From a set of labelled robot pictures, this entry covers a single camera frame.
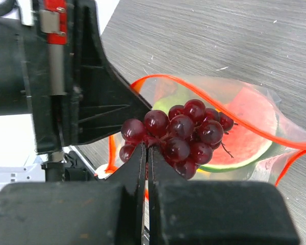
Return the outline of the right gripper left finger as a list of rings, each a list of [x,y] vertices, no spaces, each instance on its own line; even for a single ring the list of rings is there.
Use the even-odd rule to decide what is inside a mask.
[[[142,244],[146,148],[106,180],[0,191],[0,244]]]

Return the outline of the green bumpy fruit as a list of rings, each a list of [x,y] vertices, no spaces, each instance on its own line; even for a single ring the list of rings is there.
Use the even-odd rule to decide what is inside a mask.
[[[168,114],[169,110],[175,105],[184,105],[191,98],[189,91],[176,91],[171,95],[163,97],[156,101],[152,107],[153,110],[161,110]]]

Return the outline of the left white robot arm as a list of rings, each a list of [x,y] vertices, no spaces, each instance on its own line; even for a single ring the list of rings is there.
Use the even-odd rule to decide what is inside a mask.
[[[0,188],[64,179],[63,148],[142,119],[149,103],[100,39],[116,1],[0,1]]]

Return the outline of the clear orange zip bag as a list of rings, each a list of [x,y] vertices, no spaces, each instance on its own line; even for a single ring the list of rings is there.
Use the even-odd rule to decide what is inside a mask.
[[[232,79],[192,77],[181,79],[171,75],[148,75],[131,84],[151,105],[174,92],[189,91],[192,99],[198,99],[207,108],[222,112],[250,131],[270,141],[270,148],[252,163],[222,172],[209,172],[198,169],[190,180],[260,180],[277,184],[291,164],[306,154],[306,130],[286,118],[278,108],[279,98],[273,92],[259,86]],[[253,126],[226,108],[243,88],[254,89],[270,101],[278,121],[275,135]]]

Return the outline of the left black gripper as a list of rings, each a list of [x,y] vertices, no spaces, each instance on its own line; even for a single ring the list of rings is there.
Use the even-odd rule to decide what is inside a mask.
[[[149,103],[108,61],[95,1],[0,3],[0,115],[32,116],[47,181],[80,181],[70,145],[89,144],[143,119]]]

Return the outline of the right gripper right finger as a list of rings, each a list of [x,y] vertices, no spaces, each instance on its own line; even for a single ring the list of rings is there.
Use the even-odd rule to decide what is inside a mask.
[[[187,181],[147,151],[150,244],[299,244],[285,201],[271,184]]]

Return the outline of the red watermelon slice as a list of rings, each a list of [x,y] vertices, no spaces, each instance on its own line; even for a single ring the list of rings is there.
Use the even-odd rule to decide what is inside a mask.
[[[276,134],[278,121],[270,101],[254,89],[243,88],[226,105],[226,108],[239,118],[250,122],[272,135]],[[201,165],[208,172],[227,172],[244,167],[262,156],[272,145],[272,141],[255,134],[240,124],[233,126],[228,135],[224,135],[223,144],[230,155],[220,146],[213,152],[212,160]]]

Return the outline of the dark red grapes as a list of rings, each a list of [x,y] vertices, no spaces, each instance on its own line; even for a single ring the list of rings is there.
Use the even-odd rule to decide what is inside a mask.
[[[223,136],[235,125],[233,119],[198,99],[184,105],[174,105],[167,113],[151,110],[143,120],[128,119],[121,127],[125,140],[119,151],[122,162],[127,162],[135,147],[144,142],[146,147],[159,147],[165,161],[183,178],[193,178],[196,171],[208,164],[213,151],[223,146]]]

